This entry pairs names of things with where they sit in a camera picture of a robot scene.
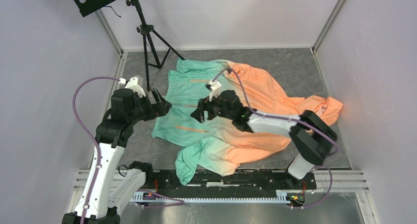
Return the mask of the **green and orange jacket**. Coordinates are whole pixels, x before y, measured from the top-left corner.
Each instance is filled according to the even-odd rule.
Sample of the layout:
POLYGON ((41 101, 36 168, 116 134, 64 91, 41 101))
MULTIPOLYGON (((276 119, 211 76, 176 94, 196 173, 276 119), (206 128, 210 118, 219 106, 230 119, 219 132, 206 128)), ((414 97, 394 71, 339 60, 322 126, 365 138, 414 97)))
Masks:
POLYGON ((168 73, 165 99, 172 108, 156 119, 152 136, 181 146, 175 166, 182 185, 192 180, 198 166, 227 176, 241 164, 265 159, 290 144, 290 139, 281 135, 239 131, 225 118, 204 123, 193 119, 191 113, 198 100, 209 95, 206 83, 213 78, 222 89, 235 91, 245 106, 266 113, 297 115, 310 110, 332 125, 343 107, 332 97, 290 97, 266 70, 248 64, 179 60, 176 70, 168 73))

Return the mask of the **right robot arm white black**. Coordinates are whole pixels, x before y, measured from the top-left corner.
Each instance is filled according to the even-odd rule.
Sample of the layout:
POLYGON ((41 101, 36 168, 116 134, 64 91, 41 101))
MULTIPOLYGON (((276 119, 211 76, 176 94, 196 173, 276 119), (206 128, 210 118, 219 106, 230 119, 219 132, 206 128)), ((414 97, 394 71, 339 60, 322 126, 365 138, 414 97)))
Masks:
POLYGON ((322 166, 337 151, 336 133, 313 111, 288 116, 266 113, 243 105, 233 90, 200 99, 190 116, 199 123, 221 117, 243 132, 267 132, 290 138, 298 150, 284 175, 284 183, 291 189, 298 188, 309 172, 322 166))

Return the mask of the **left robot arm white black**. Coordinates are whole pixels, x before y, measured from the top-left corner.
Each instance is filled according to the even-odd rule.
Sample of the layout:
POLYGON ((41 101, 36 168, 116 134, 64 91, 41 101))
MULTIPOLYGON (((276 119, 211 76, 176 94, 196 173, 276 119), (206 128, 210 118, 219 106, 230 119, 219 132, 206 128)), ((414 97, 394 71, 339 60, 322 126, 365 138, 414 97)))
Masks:
POLYGON ((133 127, 140 121, 165 116, 172 105, 158 89, 151 89, 152 103, 142 89, 118 89, 111 96, 111 107, 96 128, 98 151, 93 156, 87 182, 73 212, 64 214, 64 224, 119 224, 121 215, 140 188, 154 183, 152 165, 134 161, 122 182, 112 191, 112 182, 133 127))

